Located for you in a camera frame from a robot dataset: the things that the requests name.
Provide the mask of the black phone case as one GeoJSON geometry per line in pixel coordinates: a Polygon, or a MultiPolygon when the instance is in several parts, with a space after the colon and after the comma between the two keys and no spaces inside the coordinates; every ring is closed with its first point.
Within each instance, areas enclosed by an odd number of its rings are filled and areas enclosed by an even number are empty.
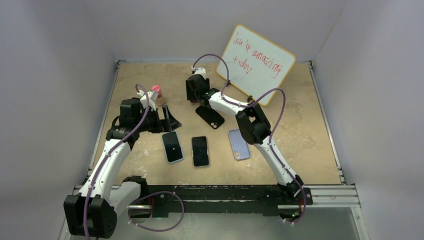
{"type": "Polygon", "coordinates": [[[225,123],[225,119],[217,111],[206,106],[197,107],[195,112],[213,129],[217,129],[225,123]]]}

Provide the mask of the lavender phone case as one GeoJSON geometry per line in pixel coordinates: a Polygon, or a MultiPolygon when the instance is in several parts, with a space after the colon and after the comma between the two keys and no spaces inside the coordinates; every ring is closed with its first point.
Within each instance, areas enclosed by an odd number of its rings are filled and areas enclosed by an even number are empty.
{"type": "Polygon", "coordinates": [[[233,156],[237,161],[247,160],[251,157],[248,143],[244,140],[239,129],[228,132],[233,156]]]}

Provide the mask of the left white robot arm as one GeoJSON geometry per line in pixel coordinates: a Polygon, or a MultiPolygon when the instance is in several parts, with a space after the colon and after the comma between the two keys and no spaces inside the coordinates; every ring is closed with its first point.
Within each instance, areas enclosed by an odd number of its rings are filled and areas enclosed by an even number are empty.
{"type": "Polygon", "coordinates": [[[146,96],[125,99],[120,113],[106,133],[103,152],[77,194],[68,195],[63,203],[68,231],[72,236],[87,239],[108,239],[116,229],[118,217],[132,203],[147,204],[150,210],[158,207],[167,191],[150,193],[147,180],[134,175],[126,177],[113,189],[118,172],[142,132],[169,133],[182,124],[162,107],[161,119],[154,100],[146,96]]]}

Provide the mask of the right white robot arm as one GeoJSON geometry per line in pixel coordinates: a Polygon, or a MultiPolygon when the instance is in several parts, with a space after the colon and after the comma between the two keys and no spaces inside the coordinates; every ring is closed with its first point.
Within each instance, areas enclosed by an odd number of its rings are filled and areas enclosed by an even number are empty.
{"type": "Polygon", "coordinates": [[[279,152],[273,138],[274,130],[259,104],[232,103],[232,98],[211,88],[209,79],[200,73],[190,76],[185,85],[187,100],[200,105],[195,111],[211,127],[218,128],[223,123],[220,112],[235,118],[243,140],[257,148],[270,166],[284,202],[292,204],[300,196],[307,197],[302,179],[279,152]]]}

